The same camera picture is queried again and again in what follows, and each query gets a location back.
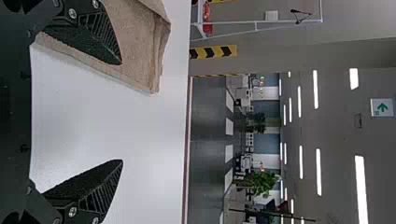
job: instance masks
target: desk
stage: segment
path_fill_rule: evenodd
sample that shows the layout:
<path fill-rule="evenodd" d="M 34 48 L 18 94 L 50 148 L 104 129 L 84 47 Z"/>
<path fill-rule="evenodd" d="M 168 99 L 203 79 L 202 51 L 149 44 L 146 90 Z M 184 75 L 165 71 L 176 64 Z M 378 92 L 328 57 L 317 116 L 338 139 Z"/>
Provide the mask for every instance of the desk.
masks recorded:
<path fill-rule="evenodd" d="M 71 57 L 32 49 L 31 178 L 44 191 L 122 158 L 105 224 L 181 223 L 191 2 L 163 2 L 172 34 L 157 95 L 129 89 Z"/>

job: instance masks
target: potted plant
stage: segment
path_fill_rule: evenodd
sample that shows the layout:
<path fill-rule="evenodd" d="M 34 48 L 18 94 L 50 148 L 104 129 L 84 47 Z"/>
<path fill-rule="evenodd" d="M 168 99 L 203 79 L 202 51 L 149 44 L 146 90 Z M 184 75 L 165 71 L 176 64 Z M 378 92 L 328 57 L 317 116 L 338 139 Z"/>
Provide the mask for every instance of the potted plant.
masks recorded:
<path fill-rule="evenodd" d="M 254 196 L 262 195 L 267 198 L 276 181 L 277 176 L 274 173 L 256 172 L 253 175 L 247 175 L 243 180 L 235 179 L 233 183 L 240 189 L 253 189 Z"/>
<path fill-rule="evenodd" d="M 264 133 L 265 132 L 265 114 L 249 113 L 247 114 L 247 132 L 248 133 Z"/>

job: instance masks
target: hazard tape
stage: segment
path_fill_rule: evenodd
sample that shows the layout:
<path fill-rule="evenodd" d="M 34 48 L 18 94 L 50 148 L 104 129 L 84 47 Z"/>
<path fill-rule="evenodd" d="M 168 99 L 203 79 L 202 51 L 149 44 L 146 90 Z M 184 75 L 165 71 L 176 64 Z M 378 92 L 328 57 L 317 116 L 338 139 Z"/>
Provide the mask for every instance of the hazard tape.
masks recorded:
<path fill-rule="evenodd" d="M 236 45 L 211 46 L 190 49 L 190 59 L 213 59 L 237 56 Z"/>
<path fill-rule="evenodd" d="M 248 74 L 214 74 L 214 75 L 197 75 L 197 76 L 192 76 L 192 77 L 244 77 L 247 76 Z"/>
<path fill-rule="evenodd" d="M 224 3 L 224 2 L 231 2 L 233 0 L 207 0 L 209 4 L 214 4 L 214 3 Z M 192 5 L 195 6 L 198 3 L 198 0 L 192 0 Z"/>

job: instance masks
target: towel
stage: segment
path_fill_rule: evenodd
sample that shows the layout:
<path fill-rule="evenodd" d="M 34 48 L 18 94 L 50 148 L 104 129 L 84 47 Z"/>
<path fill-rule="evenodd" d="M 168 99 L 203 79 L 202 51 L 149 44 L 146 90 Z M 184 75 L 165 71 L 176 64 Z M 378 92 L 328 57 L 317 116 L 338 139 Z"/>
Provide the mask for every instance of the towel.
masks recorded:
<path fill-rule="evenodd" d="M 104 63 L 40 33 L 35 42 L 147 93 L 160 91 L 163 53 L 171 31 L 162 0 L 103 0 L 119 41 L 122 64 Z"/>

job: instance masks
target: red fire extinguisher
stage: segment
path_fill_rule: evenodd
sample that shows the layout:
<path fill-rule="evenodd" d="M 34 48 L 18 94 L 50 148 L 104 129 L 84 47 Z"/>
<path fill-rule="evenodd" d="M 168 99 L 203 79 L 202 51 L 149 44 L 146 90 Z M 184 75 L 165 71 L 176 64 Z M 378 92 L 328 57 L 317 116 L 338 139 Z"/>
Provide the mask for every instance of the red fire extinguisher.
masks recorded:
<path fill-rule="evenodd" d="M 209 22 L 210 21 L 210 6 L 208 2 L 204 3 L 204 21 Z M 206 34 L 212 34 L 213 33 L 213 24 L 204 24 L 203 30 Z"/>

